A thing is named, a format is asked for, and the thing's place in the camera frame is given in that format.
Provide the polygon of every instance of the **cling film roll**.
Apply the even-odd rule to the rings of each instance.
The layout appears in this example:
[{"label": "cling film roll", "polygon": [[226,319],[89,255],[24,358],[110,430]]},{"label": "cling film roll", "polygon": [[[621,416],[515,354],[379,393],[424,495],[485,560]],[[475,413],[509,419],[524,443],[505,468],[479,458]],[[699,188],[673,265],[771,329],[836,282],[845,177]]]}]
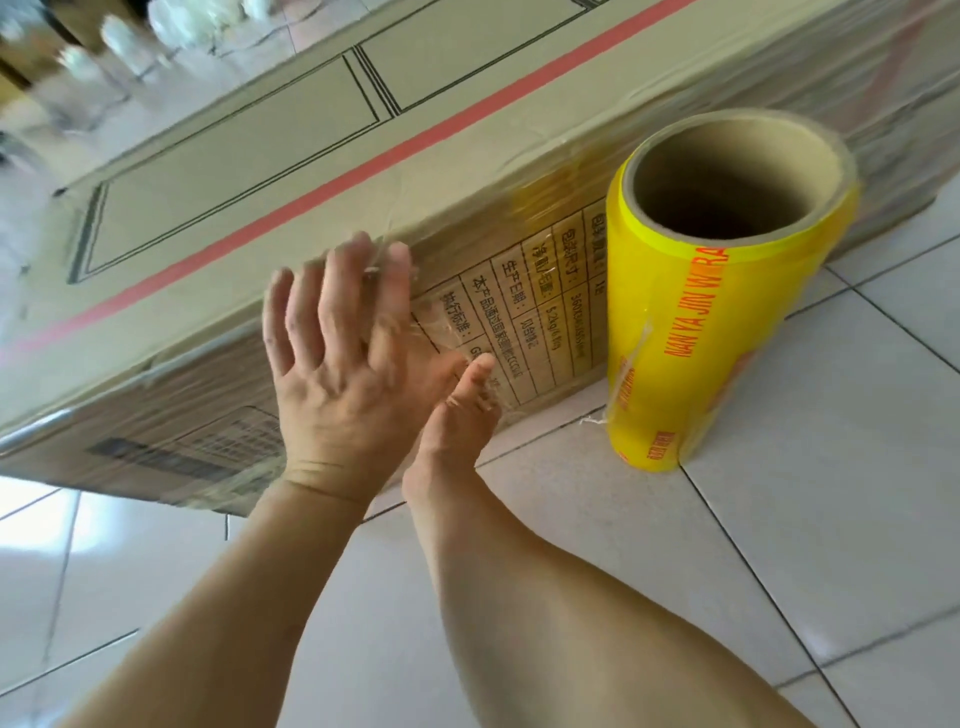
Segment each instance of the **cling film roll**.
[{"label": "cling film roll", "polygon": [[843,142],[777,111],[685,119],[620,167],[607,197],[607,427],[624,460],[665,471],[696,448],[857,197]]}]

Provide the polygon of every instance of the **black printed border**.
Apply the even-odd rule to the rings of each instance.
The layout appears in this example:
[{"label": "black printed border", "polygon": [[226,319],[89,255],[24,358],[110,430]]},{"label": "black printed border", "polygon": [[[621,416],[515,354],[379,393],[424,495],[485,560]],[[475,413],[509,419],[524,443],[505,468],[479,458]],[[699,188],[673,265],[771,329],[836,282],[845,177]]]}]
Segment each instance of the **black printed border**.
[{"label": "black printed border", "polygon": [[[193,227],[194,225],[197,225],[198,223],[201,223],[203,220],[206,220],[207,218],[212,217],[213,215],[217,214],[218,212],[221,212],[222,210],[224,210],[224,209],[226,209],[226,208],[228,208],[228,207],[230,207],[230,206],[235,205],[236,203],[238,203],[238,202],[240,202],[240,201],[242,201],[242,200],[250,197],[251,195],[255,194],[256,192],[264,189],[265,187],[270,186],[270,185],[273,184],[274,182],[277,182],[278,180],[281,180],[281,179],[283,179],[284,177],[287,177],[287,176],[293,174],[294,172],[300,170],[302,167],[304,167],[304,166],[306,166],[306,165],[308,165],[308,164],[316,161],[317,159],[319,159],[319,158],[321,158],[321,157],[323,157],[323,156],[325,156],[325,155],[333,152],[333,151],[336,150],[336,149],[339,149],[340,147],[344,146],[345,144],[348,144],[348,143],[350,143],[351,141],[353,141],[354,139],[356,139],[356,138],[358,138],[358,137],[360,137],[360,136],[363,136],[364,134],[370,132],[371,130],[373,130],[373,129],[377,128],[377,127],[379,127],[380,125],[382,125],[382,124],[384,124],[384,123],[386,123],[386,122],[389,122],[390,119],[396,118],[397,116],[399,116],[399,115],[402,114],[403,112],[405,112],[405,111],[407,111],[407,110],[409,110],[409,109],[413,109],[413,108],[419,106],[420,104],[423,104],[423,103],[429,101],[430,99],[434,98],[435,96],[438,96],[439,94],[444,93],[445,91],[451,89],[452,87],[454,87],[454,86],[456,86],[456,85],[458,85],[458,84],[463,83],[463,82],[466,81],[467,79],[470,79],[470,78],[472,78],[473,76],[477,75],[478,73],[481,73],[481,72],[485,71],[486,69],[490,68],[491,66],[496,65],[497,63],[499,63],[499,62],[501,62],[501,61],[504,61],[505,59],[509,58],[509,57],[512,56],[513,54],[515,54],[515,53],[523,50],[523,49],[526,48],[527,46],[529,46],[529,45],[531,45],[531,44],[533,44],[533,43],[536,43],[536,42],[539,41],[539,40],[542,40],[543,38],[551,35],[552,33],[557,32],[557,31],[560,30],[562,27],[564,27],[564,26],[566,26],[567,24],[573,22],[573,21],[576,20],[577,18],[579,18],[579,17],[581,17],[582,15],[584,15],[586,12],[589,12],[590,10],[593,10],[594,8],[598,7],[599,5],[602,5],[602,4],[603,4],[604,2],[606,2],[607,0],[570,0],[570,2],[572,2],[574,5],[577,5],[578,7],[581,8],[581,10],[580,10],[579,12],[576,12],[575,14],[571,15],[569,18],[566,18],[565,20],[561,21],[561,22],[558,23],[557,25],[555,25],[555,26],[547,29],[546,31],[543,31],[542,33],[538,34],[537,36],[535,36],[535,37],[533,37],[533,38],[530,38],[529,40],[524,41],[523,43],[521,43],[520,45],[518,45],[516,48],[513,48],[512,50],[508,51],[507,53],[502,54],[501,56],[497,57],[496,59],[493,59],[492,61],[488,61],[487,63],[484,63],[482,66],[474,69],[473,71],[470,71],[469,73],[467,73],[466,75],[464,75],[464,76],[462,76],[461,78],[457,79],[456,81],[454,81],[454,82],[452,82],[452,83],[450,83],[450,84],[447,84],[447,85],[445,85],[445,86],[443,86],[443,87],[441,87],[441,88],[439,88],[439,89],[437,89],[437,90],[429,93],[428,95],[424,96],[423,98],[418,99],[416,102],[413,102],[413,103],[411,103],[411,104],[409,104],[409,105],[407,105],[407,106],[405,106],[405,107],[401,107],[400,104],[397,102],[396,98],[394,97],[394,95],[391,93],[390,89],[386,86],[386,84],[385,84],[385,82],[383,81],[383,79],[382,79],[382,77],[380,76],[380,74],[377,72],[377,70],[376,70],[376,68],[374,67],[373,63],[371,62],[370,58],[367,56],[367,53],[366,53],[366,52],[364,51],[364,49],[363,49],[363,44],[364,44],[365,42],[368,42],[368,41],[372,40],[373,38],[379,36],[379,35],[382,34],[382,33],[386,33],[387,31],[391,30],[391,29],[394,28],[396,25],[398,25],[399,23],[402,23],[404,20],[407,20],[408,18],[412,17],[413,15],[416,15],[417,13],[422,12],[422,11],[426,10],[427,8],[429,8],[430,6],[435,5],[436,3],[442,2],[442,1],[443,1],[443,0],[433,0],[433,1],[430,2],[430,3],[427,3],[426,5],[422,6],[421,8],[418,8],[418,9],[416,9],[415,11],[411,12],[410,14],[405,15],[404,17],[400,18],[398,21],[392,23],[391,25],[388,25],[387,27],[381,29],[380,31],[377,31],[377,33],[375,33],[375,34],[373,34],[372,36],[366,38],[365,40],[361,41],[360,43],[357,43],[356,45],[348,48],[347,51],[345,51],[344,53],[341,53],[340,55],[335,56],[335,57],[333,57],[332,59],[329,59],[329,60],[327,60],[327,61],[324,61],[323,63],[315,66],[314,68],[311,68],[310,70],[308,70],[308,71],[300,74],[297,78],[292,79],[291,81],[288,81],[286,84],[283,84],[283,85],[275,88],[274,90],[270,91],[269,93],[264,94],[264,95],[261,96],[260,98],[255,99],[254,101],[249,102],[248,104],[244,105],[244,106],[241,107],[240,109],[236,109],[236,110],[232,111],[231,113],[225,115],[224,117],[218,119],[218,120],[215,121],[215,122],[212,122],[211,124],[203,127],[202,129],[199,129],[199,130],[197,130],[196,132],[193,132],[192,134],[189,134],[188,136],[184,137],[183,139],[180,139],[179,141],[177,141],[176,143],[171,144],[169,147],[166,147],[166,148],[164,148],[164,149],[162,149],[162,150],[160,150],[160,151],[158,151],[158,152],[156,152],[156,153],[154,153],[154,154],[152,154],[152,155],[147,156],[147,157],[144,158],[144,159],[141,159],[141,160],[140,160],[139,162],[137,162],[136,164],[133,164],[133,165],[131,165],[130,167],[128,167],[128,168],[126,168],[126,169],[118,172],[118,173],[117,173],[116,175],[114,175],[112,178],[110,178],[110,179],[108,179],[108,180],[105,180],[105,181],[99,183],[98,185],[96,185],[96,187],[95,187],[94,190],[93,190],[93,193],[92,193],[91,196],[90,196],[90,200],[89,200],[89,202],[87,203],[87,210],[86,210],[86,215],[84,216],[84,222],[83,222],[83,224],[81,225],[81,228],[80,228],[79,234],[78,234],[78,240],[77,240],[77,244],[76,244],[76,251],[77,251],[77,252],[76,252],[75,255],[74,255],[73,264],[71,265],[70,273],[69,273],[68,278],[67,278],[67,282],[70,283],[70,284],[76,284],[76,283],[82,283],[82,282],[84,282],[84,281],[86,281],[86,280],[92,279],[92,278],[94,278],[95,276],[97,276],[98,274],[103,273],[104,271],[106,271],[106,270],[108,270],[108,269],[110,269],[110,268],[113,268],[113,267],[116,266],[116,265],[119,265],[120,263],[124,262],[125,260],[128,260],[128,259],[130,259],[130,258],[132,258],[132,257],[134,257],[134,256],[136,256],[136,255],[139,255],[140,253],[143,253],[144,251],[146,251],[146,250],[148,250],[148,249],[150,249],[150,248],[153,248],[154,245],[158,245],[159,243],[162,243],[164,240],[167,240],[167,239],[169,239],[170,237],[172,237],[172,236],[174,236],[174,235],[177,235],[177,234],[179,234],[179,233],[181,233],[181,232],[183,232],[183,231],[185,231],[185,230],[188,230],[189,228]],[[388,115],[389,115],[389,118],[381,119],[381,118],[379,117],[379,115],[377,114],[376,108],[374,107],[374,104],[371,102],[370,97],[367,95],[366,89],[365,89],[365,88],[363,87],[363,85],[360,83],[359,79],[357,79],[356,72],[354,71],[352,64],[349,62],[348,56],[353,56],[354,62],[357,63],[357,64],[360,66],[360,69],[363,71],[363,73],[364,73],[364,75],[367,77],[368,81],[371,83],[371,85],[373,86],[373,88],[376,90],[377,96],[379,97],[379,100],[380,100],[380,102],[383,104],[384,108],[387,110]],[[264,180],[264,181],[262,181],[262,182],[259,182],[258,184],[256,184],[256,185],[254,185],[254,186],[252,186],[252,187],[244,190],[244,191],[241,192],[240,194],[235,195],[235,196],[233,196],[233,197],[231,197],[231,198],[223,201],[223,202],[220,203],[219,205],[217,205],[217,206],[215,206],[215,207],[212,207],[211,209],[207,210],[206,212],[204,212],[204,213],[202,213],[202,214],[200,214],[200,215],[197,215],[196,217],[194,217],[194,218],[192,218],[192,219],[190,219],[190,220],[187,220],[186,222],[180,223],[179,225],[175,226],[174,228],[171,228],[170,230],[168,230],[167,232],[165,232],[165,233],[163,233],[163,234],[161,234],[161,235],[158,235],[157,237],[153,238],[152,240],[148,240],[147,242],[142,243],[141,245],[138,245],[138,246],[136,246],[135,248],[132,248],[132,249],[124,252],[123,254],[121,254],[121,255],[119,255],[119,256],[111,259],[111,260],[107,260],[106,262],[103,262],[103,263],[100,263],[99,265],[96,265],[96,266],[91,267],[91,261],[93,260],[93,257],[94,257],[94,249],[95,249],[95,247],[96,247],[96,241],[97,241],[97,239],[98,239],[99,232],[100,232],[100,226],[101,226],[101,224],[102,224],[103,217],[104,217],[104,211],[105,211],[105,208],[106,208],[106,202],[107,202],[107,197],[108,197],[109,186],[110,186],[113,182],[116,182],[118,179],[120,179],[121,177],[123,177],[123,175],[125,175],[125,174],[127,174],[127,173],[129,173],[129,172],[131,172],[131,171],[133,171],[133,170],[135,170],[135,169],[138,169],[139,167],[142,167],[143,165],[145,165],[145,164],[153,161],[154,159],[156,159],[156,158],[158,158],[158,157],[161,157],[162,155],[166,154],[167,152],[170,152],[170,151],[173,150],[173,149],[176,149],[177,147],[179,147],[179,146],[180,146],[181,144],[183,144],[184,142],[189,141],[190,139],[195,138],[196,136],[200,135],[201,133],[204,133],[204,132],[209,131],[210,129],[213,129],[214,127],[217,127],[217,126],[219,126],[220,124],[223,124],[224,122],[226,122],[226,121],[228,121],[229,119],[233,118],[234,116],[242,113],[243,111],[245,111],[245,110],[247,110],[247,109],[249,109],[249,108],[251,108],[251,107],[253,107],[253,106],[257,105],[257,104],[259,104],[259,103],[262,102],[262,101],[265,101],[265,100],[269,99],[270,97],[274,96],[275,94],[279,93],[280,91],[282,91],[282,90],[284,90],[284,89],[286,89],[286,88],[289,88],[291,85],[296,84],[296,83],[302,81],[304,78],[312,75],[313,73],[316,73],[317,71],[321,70],[322,68],[325,68],[326,66],[330,65],[331,63],[335,63],[335,62],[337,62],[337,61],[342,61],[342,62],[347,66],[347,69],[348,69],[350,75],[353,77],[354,82],[357,84],[357,87],[360,89],[360,92],[363,94],[363,97],[364,97],[364,99],[366,100],[367,105],[368,105],[368,107],[370,108],[371,114],[372,114],[372,117],[373,117],[373,121],[371,122],[371,124],[369,124],[369,125],[367,125],[367,126],[365,126],[365,127],[362,127],[361,129],[357,130],[355,133],[350,134],[349,136],[344,137],[343,139],[335,142],[334,144],[331,144],[331,145],[328,146],[328,147],[325,147],[324,149],[321,149],[320,151],[314,153],[313,155],[310,155],[309,157],[307,157],[307,158],[305,158],[305,159],[302,159],[301,161],[299,161],[299,162],[297,162],[296,164],[288,167],[287,169],[282,170],[281,172],[278,172],[278,173],[272,175],[270,178],[268,178],[268,179],[266,179],[266,180]]]}]

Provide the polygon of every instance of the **wrist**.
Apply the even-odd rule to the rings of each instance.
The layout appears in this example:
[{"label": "wrist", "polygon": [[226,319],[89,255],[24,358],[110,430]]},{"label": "wrist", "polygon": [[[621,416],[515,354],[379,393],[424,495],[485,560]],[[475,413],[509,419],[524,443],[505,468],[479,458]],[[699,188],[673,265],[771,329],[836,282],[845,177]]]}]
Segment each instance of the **wrist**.
[{"label": "wrist", "polygon": [[279,482],[366,509],[383,488],[387,476],[375,468],[343,465],[287,463]]}]

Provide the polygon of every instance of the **right hand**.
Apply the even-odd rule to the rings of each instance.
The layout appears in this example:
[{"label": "right hand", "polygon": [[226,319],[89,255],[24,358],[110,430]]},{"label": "right hand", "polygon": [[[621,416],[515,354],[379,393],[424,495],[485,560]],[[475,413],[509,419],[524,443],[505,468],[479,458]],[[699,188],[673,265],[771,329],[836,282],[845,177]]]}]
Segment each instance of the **right hand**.
[{"label": "right hand", "polygon": [[500,405],[487,389],[494,366],[493,354],[477,356],[460,377],[453,394],[434,407],[423,428],[412,477],[424,466],[473,470],[500,420]]}]

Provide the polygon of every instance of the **finger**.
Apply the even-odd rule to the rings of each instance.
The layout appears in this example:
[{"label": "finger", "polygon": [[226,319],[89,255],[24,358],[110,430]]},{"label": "finger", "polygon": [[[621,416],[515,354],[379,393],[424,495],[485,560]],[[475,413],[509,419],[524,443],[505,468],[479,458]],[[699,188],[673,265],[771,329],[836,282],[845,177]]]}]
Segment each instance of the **finger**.
[{"label": "finger", "polygon": [[283,324],[293,283],[293,271],[280,268],[271,278],[263,297],[263,344],[274,379],[280,379],[294,366],[294,350]]},{"label": "finger", "polygon": [[431,408],[453,394],[468,365],[467,358],[460,352],[444,352],[433,356],[429,369]]},{"label": "finger", "polygon": [[368,361],[390,382],[406,374],[406,339],[410,328],[410,249],[394,243],[384,256],[376,289]]},{"label": "finger", "polygon": [[487,381],[493,374],[496,366],[496,357],[489,352],[477,356],[467,366],[464,375],[460,377],[453,390],[453,399],[462,402],[480,401],[487,397]]},{"label": "finger", "polygon": [[375,248],[370,236],[358,233],[326,258],[320,294],[320,331],[326,345],[324,364],[339,377],[364,361],[360,341],[360,298],[363,274]]},{"label": "finger", "polygon": [[312,372],[324,362],[324,336],[317,318],[317,304],[324,281],[324,264],[310,260],[294,279],[287,306],[286,327],[297,366]]}]

